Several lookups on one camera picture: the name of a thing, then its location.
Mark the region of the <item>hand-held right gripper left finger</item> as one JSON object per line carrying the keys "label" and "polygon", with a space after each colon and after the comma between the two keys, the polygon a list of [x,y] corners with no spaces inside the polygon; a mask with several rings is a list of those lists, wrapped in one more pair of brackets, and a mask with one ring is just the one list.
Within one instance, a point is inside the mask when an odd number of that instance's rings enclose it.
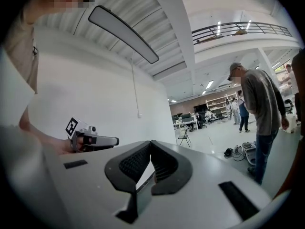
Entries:
{"label": "hand-held right gripper left finger", "polygon": [[131,150],[115,156],[105,165],[105,175],[113,187],[130,194],[127,208],[116,215],[129,224],[138,218],[136,184],[150,162],[150,146],[150,141],[133,145]]}

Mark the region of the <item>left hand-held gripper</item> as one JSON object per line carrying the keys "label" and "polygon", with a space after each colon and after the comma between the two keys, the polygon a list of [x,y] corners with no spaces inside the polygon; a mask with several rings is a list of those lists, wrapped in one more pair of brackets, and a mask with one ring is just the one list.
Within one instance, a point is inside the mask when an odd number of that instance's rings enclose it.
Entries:
{"label": "left hand-held gripper", "polygon": [[119,144],[119,138],[98,135],[96,127],[72,117],[65,132],[75,152],[93,152],[113,148]]}

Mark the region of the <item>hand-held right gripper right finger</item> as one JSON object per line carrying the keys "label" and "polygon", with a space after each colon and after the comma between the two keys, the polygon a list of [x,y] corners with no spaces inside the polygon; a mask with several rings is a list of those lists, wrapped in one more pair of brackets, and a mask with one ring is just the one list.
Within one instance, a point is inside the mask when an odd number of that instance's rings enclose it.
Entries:
{"label": "hand-held right gripper right finger", "polygon": [[150,150],[155,170],[152,195],[171,195],[180,191],[192,177],[192,164],[189,159],[156,140],[151,141]]}

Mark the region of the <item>person's left hand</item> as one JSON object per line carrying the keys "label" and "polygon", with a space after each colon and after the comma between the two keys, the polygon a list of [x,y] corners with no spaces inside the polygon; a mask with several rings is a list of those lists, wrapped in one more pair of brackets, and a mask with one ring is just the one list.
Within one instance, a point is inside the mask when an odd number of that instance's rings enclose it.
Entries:
{"label": "person's left hand", "polygon": [[72,148],[71,141],[69,139],[62,140],[59,139],[56,141],[56,150],[58,155],[72,154],[83,149],[83,137],[77,137],[76,150]]}

